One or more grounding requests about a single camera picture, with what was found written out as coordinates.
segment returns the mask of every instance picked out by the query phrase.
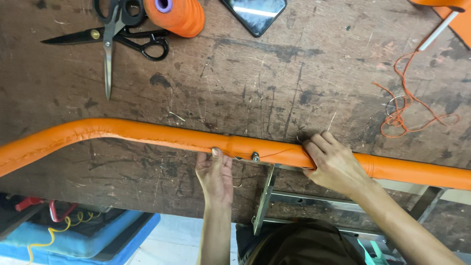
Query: orange upholstered tube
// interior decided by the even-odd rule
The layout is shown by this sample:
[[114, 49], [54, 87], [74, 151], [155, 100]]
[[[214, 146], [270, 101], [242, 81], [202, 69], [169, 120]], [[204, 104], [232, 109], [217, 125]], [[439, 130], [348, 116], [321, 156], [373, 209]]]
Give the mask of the orange upholstered tube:
[[[226, 136], [121, 119], [84, 119], [61, 124], [0, 147], [0, 176], [32, 163], [66, 145], [99, 137], [114, 137], [191, 151], [210, 152], [221, 148], [232, 157], [261, 162], [315, 168], [301, 145]], [[447, 166], [355, 154], [368, 175], [432, 186], [471, 190], [471, 171]]]

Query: orange thread spool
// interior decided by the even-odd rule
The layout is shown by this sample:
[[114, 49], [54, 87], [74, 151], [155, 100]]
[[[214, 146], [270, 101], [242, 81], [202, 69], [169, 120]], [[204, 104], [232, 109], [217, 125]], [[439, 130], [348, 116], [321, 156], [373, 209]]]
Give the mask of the orange thread spool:
[[195, 37], [204, 26], [197, 0], [144, 0], [144, 8], [154, 24], [182, 37]]

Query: wooden workbench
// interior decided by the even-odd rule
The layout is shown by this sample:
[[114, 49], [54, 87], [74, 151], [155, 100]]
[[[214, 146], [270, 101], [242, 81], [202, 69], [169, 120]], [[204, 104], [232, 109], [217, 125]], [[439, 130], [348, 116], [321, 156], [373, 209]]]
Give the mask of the wooden workbench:
[[[2, 1], [0, 144], [77, 119], [118, 117], [292, 143], [328, 129], [357, 152], [471, 169], [471, 53], [448, 29], [414, 59], [408, 86], [437, 113], [462, 120], [398, 139], [380, 133], [391, 97], [371, 82], [403, 95], [391, 65], [439, 23], [431, 9], [406, 0], [293, 0], [253, 38], [219, 1], [201, 4], [204, 30], [192, 39], [168, 37], [164, 61], [115, 44], [108, 102], [101, 43], [40, 43], [99, 27], [91, 0]], [[413, 127], [431, 115], [414, 105], [406, 118]], [[195, 155], [117, 139], [83, 141], [2, 177], [0, 191], [201, 218]], [[234, 163], [234, 222], [255, 214], [266, 170]], [[276, 189], [342, 198], [286, 170]], [[417, 200], [391, 194], [404, 207]], [[453, 251], [470, 253], [469, 213], [470, 206], [440, 201], [425, 226]], [[375, 229], [366, 216], [337, 210], [273, 204], [267, 215]]]

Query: smartphone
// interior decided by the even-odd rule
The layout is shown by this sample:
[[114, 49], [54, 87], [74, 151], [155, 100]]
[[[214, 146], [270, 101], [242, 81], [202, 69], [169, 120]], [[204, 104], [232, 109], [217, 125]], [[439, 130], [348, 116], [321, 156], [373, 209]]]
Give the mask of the smartphone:
[[221, 0], [244, 27], [260, 37], [286, 8], [286, 0]]

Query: bolt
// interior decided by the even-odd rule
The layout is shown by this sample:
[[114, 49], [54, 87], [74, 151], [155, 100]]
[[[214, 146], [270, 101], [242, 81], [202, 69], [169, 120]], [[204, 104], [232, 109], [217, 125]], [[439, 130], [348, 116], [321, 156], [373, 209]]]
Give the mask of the bolt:
[[98, 30], [96, 30], [96, 29], [92, 29], [90, 31], [90, 35], [95, 40], [98, 40], [100, 38], [100, 32], [98, 32]]
[[255, 161], [255, 162], [260, 161], [260, 157], [259, 157], [259, 154], [257, 152], [252, 153], [252, 160]]

